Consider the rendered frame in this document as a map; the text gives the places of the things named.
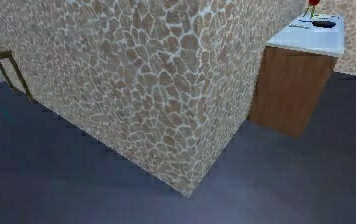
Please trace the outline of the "brown cupboard with pale top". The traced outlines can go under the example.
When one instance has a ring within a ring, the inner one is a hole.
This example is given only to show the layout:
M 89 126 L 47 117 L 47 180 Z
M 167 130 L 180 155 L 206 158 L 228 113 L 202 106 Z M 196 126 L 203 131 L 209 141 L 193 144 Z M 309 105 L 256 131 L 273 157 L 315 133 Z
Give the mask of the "brown cupboard with pale top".
M 312 25 L 322 20 L 336 26 Z M 301 135 L 344 50 L 343 16 L 296 17 L 265 43 L 249 119 L 290 136 Z

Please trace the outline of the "red flower with green stem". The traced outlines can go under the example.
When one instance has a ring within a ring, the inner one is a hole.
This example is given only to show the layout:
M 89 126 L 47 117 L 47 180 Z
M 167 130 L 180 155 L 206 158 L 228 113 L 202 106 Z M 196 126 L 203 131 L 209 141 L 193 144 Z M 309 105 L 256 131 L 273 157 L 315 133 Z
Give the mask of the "red flower with green stem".
M 315 14 L 316 6 L 320 3 L 320 0 L 307 0 L 307 7 L 303 16 L 308 15 L 312 18 Z

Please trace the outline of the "dark wooden table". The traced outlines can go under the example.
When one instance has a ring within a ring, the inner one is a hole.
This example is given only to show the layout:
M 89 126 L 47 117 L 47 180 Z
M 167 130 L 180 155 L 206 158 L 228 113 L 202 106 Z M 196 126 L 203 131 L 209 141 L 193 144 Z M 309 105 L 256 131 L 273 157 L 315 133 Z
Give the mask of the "dark wooden table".
M 24 92 L 27 96 L 27 98 L 29 99 L 30 102 L 32 103 L 35 103 L 35 99 L 33 98 L 30 90 L 29 90 L 29 87 L 26 83 L 26 80 L 25 78 L 23 77 L 23 74 L 18 66 L 18 63 L 16 62 L 14 56 L 13 56 L 13 53 L 12 51 L 7 48 L 7 47 L 4 47 L 2 45 L 0 45 L 0 71 L 2 73 L 2 76 L 4 77 L 5 81 L 7 82 L 9 88 L 12 90 L 12 91 L 15 91 L 16 88 L 14 87 L 14 85 L 12 84 L 10 78 L 8 77 L 7 73 L 6 73 L 6 70 L 5 68 L 3 67 L 2 63 L 1 63 L 1 60 L 2 59 L 8 59 L 11 63 L 11 65 L 13 66 L 13 69 L 22 85 L 22 87 L 24 88 Z

